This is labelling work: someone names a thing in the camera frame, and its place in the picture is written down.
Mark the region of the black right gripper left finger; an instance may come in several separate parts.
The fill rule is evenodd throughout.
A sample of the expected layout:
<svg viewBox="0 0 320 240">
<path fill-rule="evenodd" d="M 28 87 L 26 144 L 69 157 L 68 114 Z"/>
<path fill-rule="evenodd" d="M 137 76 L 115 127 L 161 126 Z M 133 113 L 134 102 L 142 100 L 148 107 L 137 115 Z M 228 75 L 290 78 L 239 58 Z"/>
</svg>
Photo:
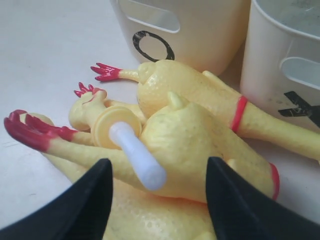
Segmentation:
<svg viewBox="0 0 320 240">
<path fill-rule="evenodd" d="M 59 197 L 1 229 L 2 240 L 101 240 L 113 200 L 113 170 L 99 160 Z"/>
</svg>

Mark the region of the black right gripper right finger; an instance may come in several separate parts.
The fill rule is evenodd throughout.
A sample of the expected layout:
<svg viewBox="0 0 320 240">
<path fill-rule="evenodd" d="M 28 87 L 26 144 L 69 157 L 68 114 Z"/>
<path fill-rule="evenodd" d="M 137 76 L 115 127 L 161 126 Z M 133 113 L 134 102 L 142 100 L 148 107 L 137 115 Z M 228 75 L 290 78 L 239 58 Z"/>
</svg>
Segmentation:
<svg viewBox="0 0 320 240">
<path fill-rule="evenodd" d="M 320 226 L 254 188 L 221 158 L 209 157 L 206 199 L 219 240 L 318 240 Z"/>
</svg>

